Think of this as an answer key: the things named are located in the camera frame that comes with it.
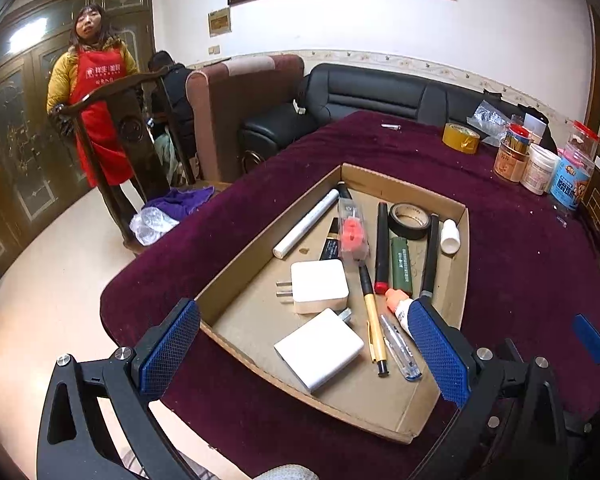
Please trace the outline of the wooden chair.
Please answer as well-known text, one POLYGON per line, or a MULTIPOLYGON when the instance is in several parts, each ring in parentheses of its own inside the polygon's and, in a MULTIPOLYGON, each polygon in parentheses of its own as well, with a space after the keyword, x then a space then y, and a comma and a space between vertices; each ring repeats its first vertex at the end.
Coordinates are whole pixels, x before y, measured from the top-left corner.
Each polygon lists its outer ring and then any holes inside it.
POLYGON ((168 105, 169 101, 162 81, 167 71, 163 67, 158 72, 138 73, 120 78, 90 92, 72 105, 61 105, 53 110, 55 117, 65 117, 73 121, 74 132, 83 146, 86 160, 93 169, 95 182, 102 193, 107 209, 122 234, 123 245, 134 255, 141 254, 145 247, 137 241, 130 230, 130 222, 123 219, 121 206, 114 198, 114 192, 111 191, 102 165, 95 155, 94 144, 87 135, 83 114, 89 108, 104 103, 114 126, 114 134, 140 187, 140 197, 148 202, 165 196, 171 188, 163 174, 135 89, 142 84, 153 82, 160 89, 164 104, 168 105))

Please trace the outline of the green lighter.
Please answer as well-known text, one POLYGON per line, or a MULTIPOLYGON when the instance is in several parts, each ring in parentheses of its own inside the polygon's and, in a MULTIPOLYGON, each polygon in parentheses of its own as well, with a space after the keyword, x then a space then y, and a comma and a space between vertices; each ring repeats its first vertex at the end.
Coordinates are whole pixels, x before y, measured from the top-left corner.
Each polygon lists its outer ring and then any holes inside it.
POLYGON ((407 296, 413 295, 413 277, 411 270, 410 252, 407 240, 393 237, 390 240, 391 250, 391 286, 402 290, 407 296))

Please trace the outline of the small white charger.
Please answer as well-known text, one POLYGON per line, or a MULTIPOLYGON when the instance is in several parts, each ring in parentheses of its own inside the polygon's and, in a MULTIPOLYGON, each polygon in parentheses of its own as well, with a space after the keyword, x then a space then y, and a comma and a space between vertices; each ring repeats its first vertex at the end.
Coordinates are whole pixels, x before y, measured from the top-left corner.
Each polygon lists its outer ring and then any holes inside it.
POLYGON ((290 266, 290 279, 276 283, 275 296, 297 314, 342 311, 349 298, 344 266, 339 259, 295 262, 290 266))

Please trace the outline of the orange contents jar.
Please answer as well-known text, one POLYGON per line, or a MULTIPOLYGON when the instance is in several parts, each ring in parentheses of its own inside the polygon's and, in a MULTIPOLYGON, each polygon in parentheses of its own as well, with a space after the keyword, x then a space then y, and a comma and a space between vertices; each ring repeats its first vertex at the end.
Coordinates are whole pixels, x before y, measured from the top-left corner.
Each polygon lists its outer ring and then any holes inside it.
POLYGON ((510 148, 504 141, 500 142, 494 160, 493 171, 502 179, 519 183, 527 166, 529 154, 510 148))

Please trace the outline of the large white charger plug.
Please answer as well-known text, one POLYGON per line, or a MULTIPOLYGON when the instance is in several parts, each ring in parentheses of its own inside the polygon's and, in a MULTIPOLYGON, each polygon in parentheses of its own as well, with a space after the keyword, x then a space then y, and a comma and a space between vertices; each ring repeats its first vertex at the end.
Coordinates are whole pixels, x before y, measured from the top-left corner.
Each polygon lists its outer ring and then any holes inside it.
POLYGON ((274 344, 302 386, 313 392, 351 363, 363 339, 332 309, 325 309, 274 344))

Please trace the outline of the white bottle orange cap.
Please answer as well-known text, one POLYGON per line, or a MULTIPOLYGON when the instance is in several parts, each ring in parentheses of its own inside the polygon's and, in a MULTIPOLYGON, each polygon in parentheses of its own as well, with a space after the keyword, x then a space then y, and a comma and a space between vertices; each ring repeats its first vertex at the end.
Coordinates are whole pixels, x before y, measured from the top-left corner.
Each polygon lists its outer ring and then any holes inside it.
POLYGON ((413 299, 402 289, 389 288, 385 292, 387 309, 398 320, 402 330, 407 336, 413 338, 410 326, 408 326, 408 310, 410 310, 413 299))

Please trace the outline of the black marker pen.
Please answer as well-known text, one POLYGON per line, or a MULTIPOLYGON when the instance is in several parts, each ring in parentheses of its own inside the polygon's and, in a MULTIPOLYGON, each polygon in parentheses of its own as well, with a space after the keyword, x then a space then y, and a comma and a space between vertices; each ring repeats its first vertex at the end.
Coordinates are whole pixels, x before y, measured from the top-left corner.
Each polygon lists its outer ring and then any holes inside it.
POLYGON ((430 214, 429 232, 427 238, 426 257, 422 268, 421 297, 434 296, 434 283, 437 277, 438 252, 440 244, 440 219, 437 214, 430 214))

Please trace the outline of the clear case red item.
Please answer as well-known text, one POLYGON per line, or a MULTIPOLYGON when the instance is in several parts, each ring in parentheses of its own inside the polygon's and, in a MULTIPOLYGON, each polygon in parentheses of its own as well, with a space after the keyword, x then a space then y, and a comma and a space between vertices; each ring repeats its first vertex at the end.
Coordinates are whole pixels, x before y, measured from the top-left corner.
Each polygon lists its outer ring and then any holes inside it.
POLYGON ((343 260, 363 261, 368 256, 368 236, 362 208, 352 198, 338 202, 339 244, 343 260))

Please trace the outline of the yellow black pen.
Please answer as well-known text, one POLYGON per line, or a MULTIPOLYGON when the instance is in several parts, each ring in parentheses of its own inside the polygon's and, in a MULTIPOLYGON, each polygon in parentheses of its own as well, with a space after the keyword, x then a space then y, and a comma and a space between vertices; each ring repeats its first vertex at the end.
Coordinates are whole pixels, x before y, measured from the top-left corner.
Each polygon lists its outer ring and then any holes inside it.
POLYGON ((368 344, 370 345, 370 357, 377 365, 378 376, 389 375, 387 351, 384 335, 380 326, 377 304, 370 274, 365 263, 358 264, 358 275, 360 276, 361 289, 367 314, 368 344))

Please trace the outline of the long black pen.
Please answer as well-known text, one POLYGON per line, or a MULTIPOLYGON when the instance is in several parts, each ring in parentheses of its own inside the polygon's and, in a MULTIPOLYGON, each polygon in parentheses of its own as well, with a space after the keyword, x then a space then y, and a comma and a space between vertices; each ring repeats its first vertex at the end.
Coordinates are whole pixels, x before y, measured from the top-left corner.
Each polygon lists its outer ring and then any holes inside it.
POLYGON ((352 203, 352 195, 349 191, 349 188, 343 181, 339 181, 336 185, 336 189, 339 194, 339 200, 341 203, 352 203))

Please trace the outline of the clear plastic bag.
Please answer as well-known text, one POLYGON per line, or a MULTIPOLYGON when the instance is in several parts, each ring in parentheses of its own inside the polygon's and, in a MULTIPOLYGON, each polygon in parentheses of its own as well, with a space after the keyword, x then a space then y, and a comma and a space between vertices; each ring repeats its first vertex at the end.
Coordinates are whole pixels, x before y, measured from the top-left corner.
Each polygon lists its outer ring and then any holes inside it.
POLYGON ((145 207, 134 214, 130 222, 130 230, 143 247, 148 247, 177 225, 178 220, 171 218, 159 208, 145 207))

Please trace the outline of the seated person in black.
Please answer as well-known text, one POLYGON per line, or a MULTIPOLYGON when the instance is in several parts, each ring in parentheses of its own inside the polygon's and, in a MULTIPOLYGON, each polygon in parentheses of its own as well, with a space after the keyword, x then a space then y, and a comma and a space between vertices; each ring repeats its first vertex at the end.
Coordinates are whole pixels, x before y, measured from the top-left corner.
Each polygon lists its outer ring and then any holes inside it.
POLYGON ((148 62, 148 70, 158 72, 163 67, 169 70, 163 75, 163 87, 169 104, 164 104, 160 89, 156 87, 150 95, 150 128, 155 149, 166 180, 174 186, 178 165, 182 165, 184 176, 187 171, 192 182, 199 176, 195 139, 194 112, 186 96, 186 80, 192 72, 182 63, 175 63, 165 50, 156 52, 148 62))

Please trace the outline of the white label supplement jar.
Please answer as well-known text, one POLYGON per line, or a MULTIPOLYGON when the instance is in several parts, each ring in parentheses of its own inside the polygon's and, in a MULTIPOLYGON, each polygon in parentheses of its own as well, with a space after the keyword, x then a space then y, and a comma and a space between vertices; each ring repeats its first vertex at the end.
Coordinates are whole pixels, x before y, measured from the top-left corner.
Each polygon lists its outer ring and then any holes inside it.
POLYGON ((539 144, 531 144, 520 184, 535 195, 543 195, 550 186, 558 162, 558 155, 539 144))

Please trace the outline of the small white bottle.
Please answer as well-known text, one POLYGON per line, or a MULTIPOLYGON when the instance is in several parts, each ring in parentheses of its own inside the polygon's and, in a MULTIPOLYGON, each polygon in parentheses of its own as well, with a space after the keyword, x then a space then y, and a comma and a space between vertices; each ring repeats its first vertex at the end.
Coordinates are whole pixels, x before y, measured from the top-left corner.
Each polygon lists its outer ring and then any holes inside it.
POLYGON ((462 246, 460 229, 453 219, 446 219, 440 232, 440 248, 447 256, 454 256, 462 246))

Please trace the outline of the yellow tape roll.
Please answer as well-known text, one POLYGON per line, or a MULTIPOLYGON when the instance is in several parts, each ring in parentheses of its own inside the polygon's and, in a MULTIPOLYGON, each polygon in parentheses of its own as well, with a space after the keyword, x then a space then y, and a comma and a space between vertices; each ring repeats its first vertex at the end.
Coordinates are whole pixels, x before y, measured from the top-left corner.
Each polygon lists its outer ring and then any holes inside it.
POLYGON ((476 154, 480 141, 480 134, 471 128, 454 122, 447 122, 444 126, 442 142, 454 151, 467 155, 476 154))

